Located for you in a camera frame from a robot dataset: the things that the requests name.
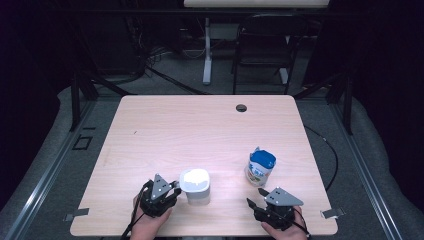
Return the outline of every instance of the hole in table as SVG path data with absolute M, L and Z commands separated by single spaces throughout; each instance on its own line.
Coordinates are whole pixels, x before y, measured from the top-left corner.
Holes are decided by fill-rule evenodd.
M 239 104 L 239 105 L 236 106 L 236 110 L 237 110 L 237 112 L 246 112 L 247 107 L 244 104 Z

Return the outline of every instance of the chair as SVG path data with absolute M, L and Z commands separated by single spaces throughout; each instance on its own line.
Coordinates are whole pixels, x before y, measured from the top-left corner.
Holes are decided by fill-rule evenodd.
M 308 23 L 299 15 L 255 14 L 247 17 L 237 31 L 231 72 L 236 94 L 238 66 L 289 69 L 284 94 L 287 94 L 299 40 L 306 35 Z

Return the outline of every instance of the blue lid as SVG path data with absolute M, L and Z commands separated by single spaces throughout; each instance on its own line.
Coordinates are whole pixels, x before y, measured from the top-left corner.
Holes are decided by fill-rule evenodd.
M 271 169 L 275 166 L 275 160 L 274 155 L 265 150 L 258 150 L 250 155 L 250 161 L 257 162 L 267 169 Z

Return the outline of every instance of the table leg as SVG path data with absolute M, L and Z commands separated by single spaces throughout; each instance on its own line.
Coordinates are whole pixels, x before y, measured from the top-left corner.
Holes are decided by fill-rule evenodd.
M 279 73 L 280 73 L 281 83 L 283 85 L 286 84 L 287 79 L 289 78 L 289 75 L 287 73 L 287 68 L 280 68 Z
M 212 57 L 211 57 L 211 37 L 210 37 L 210 23 L 209 18 L 205 21 L 205 68 L 203 70 L 203 84 L 211 84 L 211 72 L 212 72 Z

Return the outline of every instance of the black cable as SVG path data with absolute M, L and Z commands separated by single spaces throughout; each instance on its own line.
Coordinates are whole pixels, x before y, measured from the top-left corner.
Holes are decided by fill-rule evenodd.
M 102 76 L 104 79 L 106 79 L 108 82 L 110 82 L 110 83 L 113 83 L 114 85 L 120 85 L 120 84 L 125 84 L 125 83 L 130 83 L 130 82 L 134 82 L 134 81 L 136 81 L 137 79 L 139 79 L 139 78 L 141 78 L 143 76 L 143 74 L 142 73 L 140 73 L 140 72 L 137 72 L 137 73 L 135 73 L 135 74 L 131 74 L 130 76 L 128 76 L 128 78 L 125 78 L 125 79 L 119 79 L 119 80 L 111 80 L 111 79 L 107 79 L 106 77 L 107 76 Z M 101 83 L 98 83 L 98 82 L 96 82 L 96 80 L 91 80 L 92 82 L 93 82 L 93 84 L 100 84 L 101 85 Z
M 145 189 L 146 189 L 146 184 L 143 185 L 143 187 L 141 188 L 140 192 L 137 195 L 137 200 L 134 204 L 134 209 L 133 209 L 133 212 L 131 214 L 131 222 L 130 222 L 130 224 L 128 224 L 124 233 L 122 233 L 121 240 L 124 240 L 124 239 L 127 238 L 127 235 L 128 235 L 129 232 L 131 232 L 133 226 L 141 219 L 141 217 L 144 216 L 144 213 L 143 213 L 143 214 L 141 214 L 141 216 L 139 218 L 135 219 L 135 217 L 137 215 L 138 206 L 139 206 L 140 201 L 141 201 L 141 196 L 143 195 L 143 192 L 144 192 Z
M 334 154 L 335 162 L 336 162 L 336 167 L 334 169 L 334 174 L 331 177 L 330 182 L 328 183 L 327 187 L 325 187 L 325 191 L 328 191 L 330 189 L 331 185 L 333 185 L 334 179 L 336 178 L 337 172 L 339 170 L 339 157 L 337 156 L 336 150 L 333 148 L 333 146 L 330 144 L 330 142 L 328 142 L 328 140 L 325 137 L 323 137 L 321 134 L 319 134 L 317 131 L 313 130 L 312 128 L 310 128 L 310 127 L 308 127 L 306 125 L 303 125 L 303 126 L 306 129 L 308 129 L 309 131 L 315 133 L 317 136 L 321 137 L 322 140 L 324 140 L 324 142 L 330 147 L 331 151 Z
M 173 79 L 173 78 L 171 78 L 171 77 L 169 77 L 169 76 L 167 76 L 167 75 L 165 75 L 165 74 L 163 74 L 161 72 L 158 72 L 157 70 L 151 68 L 150 66 L 147 66 L 146 65 L 146 69 L 150 70 L 151 72 L 153 72 L 154 74 L 158 75 L 159 77 L 165 79 L 166 81 L 168 81 L 170 83 L 173 83 L 175 86 L 183 89 L 184 91 L 187 91 L 187 92 L 190 92 L 190 93 L 194 93 L 194 94 L 198 94 L 198 95 L 211 95 L 208 92 L 203 92 L 203 91 L 194 89 L 194 88 L 192 88 L 190 86 L 187 86 L 187 85 L 185 85 L 185 84 L 183 84 L 183 83 L 181 83 L 181 82 L 179 82 L 179 81 L 177 81 L 177 80 L 175 80 L 175 79 Z
M 296 211 L 296 212 L 300 215 L 300 217 L 302 218 L 303 223 L 305 223 L 305 227 L 303 227 L 302 225 L 300 225 L 299 223 L 297 223 L 297 222 L 295 222 L 295 221 L 292 221 L 292 220 L 290 220 L 290 219 L 287 219 L 286 217 L 281 216 L 280 214 L 278 214 L 278 213 L 276 213 L 276 212 L 274 212 L 274 214 L 275 214 L 275 215 L 277 215 L 279 218 L 283 219 L 284 221 L 287 221 L 287 222 L 289 222 L 289 223 L 291 223 L 291 224 L 295 225 L 296 227 L 300 228 L 300 230 L 302 230 L 302 231 L 306 234 L 306 237 L 307 237 L 308 239 L 311 239 L 311 238 L 312 238 L 312 235 L 311 235 L 311 234 L 309 233 L 309 231 L 308 231 L 308 227 L 306 226 L 306 221 L 305 221 L 305 219 L 303 218 L 302 214 L 301 214 L 299 211 L 297 211 L 297 209 L 296 209 L 296 208 L 293 208 L 293 210 L 295 210 L 295 211 Z

